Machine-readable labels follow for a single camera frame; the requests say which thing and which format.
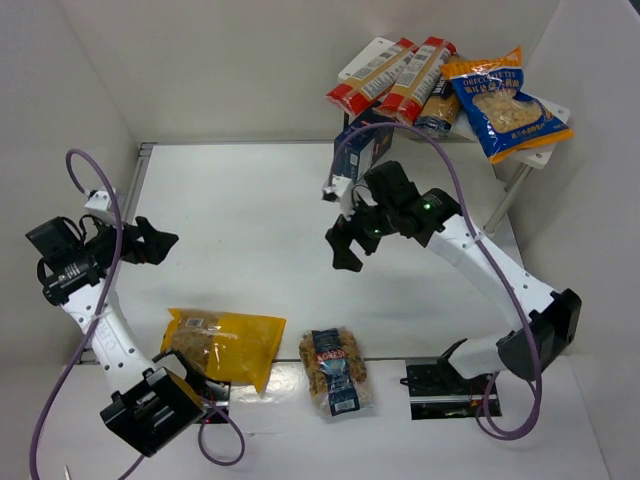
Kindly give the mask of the blue orange pasta bag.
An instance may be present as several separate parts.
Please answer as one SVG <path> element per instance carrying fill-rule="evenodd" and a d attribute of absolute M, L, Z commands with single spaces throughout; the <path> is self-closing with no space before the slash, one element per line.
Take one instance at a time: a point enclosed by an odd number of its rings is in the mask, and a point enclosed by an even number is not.
<path fill-rule="evenodd" d="M 522 91 L 522 51 L 441 67 L 464 108 L 488 160 L 497 164 L 510 154 L 571 139 L 574 132 L 543 103 Z"/>

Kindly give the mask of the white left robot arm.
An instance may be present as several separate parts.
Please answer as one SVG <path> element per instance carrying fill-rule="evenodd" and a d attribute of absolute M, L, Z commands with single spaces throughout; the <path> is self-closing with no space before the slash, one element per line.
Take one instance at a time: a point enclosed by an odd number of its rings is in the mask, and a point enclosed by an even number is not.
<path fill-rule="evenodd" d="M 102 221 L 82 241 L 65 217 L 27 233 L 41 258 L 37 275 L 46 300 L 61 307 L 83 333 L 105 372 L 111 402 L 100 413 L 105 426 L 140 454 L 151 457 L 205 413 L 204 381 L 190 366 L 178 376 L 135 345 L 115 292 L 106 279 L 114 259 L 158 265 L 178 236 L 155 229 L 141 216 L 121 231 Z"/>

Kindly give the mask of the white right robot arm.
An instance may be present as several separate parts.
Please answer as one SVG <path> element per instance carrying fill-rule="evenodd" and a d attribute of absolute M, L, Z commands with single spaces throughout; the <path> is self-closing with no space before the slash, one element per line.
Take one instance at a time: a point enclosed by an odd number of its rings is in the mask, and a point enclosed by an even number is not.
<path fill-rule="evenodd" d="M 448 261 L 502 312 L 507 333 L 457 341 L 439 359 L 443 370 L 464 379 L 509 371 L 533 382 L 573 342 L 581 298 L 536 279 L 477 231 L 444 190 L 419 192 L 398 162 L 374 167 L 359 184 L 337 178 L 324 193 L 341 209 L 325 235 L 334 269 L 360 271 L 353 243 L 371 255 L 383 237 L 399 234 Z"/>

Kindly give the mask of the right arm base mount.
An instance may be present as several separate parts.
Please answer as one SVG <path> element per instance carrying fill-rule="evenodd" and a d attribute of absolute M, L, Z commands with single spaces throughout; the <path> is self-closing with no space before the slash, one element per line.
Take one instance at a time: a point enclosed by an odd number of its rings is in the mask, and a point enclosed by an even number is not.
<path fill-rule="evenodd" d="M 490 376 L 471 380 L 451 378 L 440 373 L 434 358 L 405 362 L 406 374 L 399 383 L 407 388 L 411 419 L 444 420 L 484 417 L 480 411 Z"/>

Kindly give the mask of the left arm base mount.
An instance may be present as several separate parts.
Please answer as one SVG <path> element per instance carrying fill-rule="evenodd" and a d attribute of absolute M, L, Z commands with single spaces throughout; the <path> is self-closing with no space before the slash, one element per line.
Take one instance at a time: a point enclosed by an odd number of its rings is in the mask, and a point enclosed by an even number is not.
<path fill-rule="evenodd" d="M 197 385 L 194 391 L 204 399 L 203 408 L 205 409 L 205 414 L 197 421 L 198 424 L 228 423 L 211 405 L 214 404 L 217 406 L 225 415 L 229 414 L 229 398 L 231 393 L 231 384 L 229 382 L 205 380 Z"/>

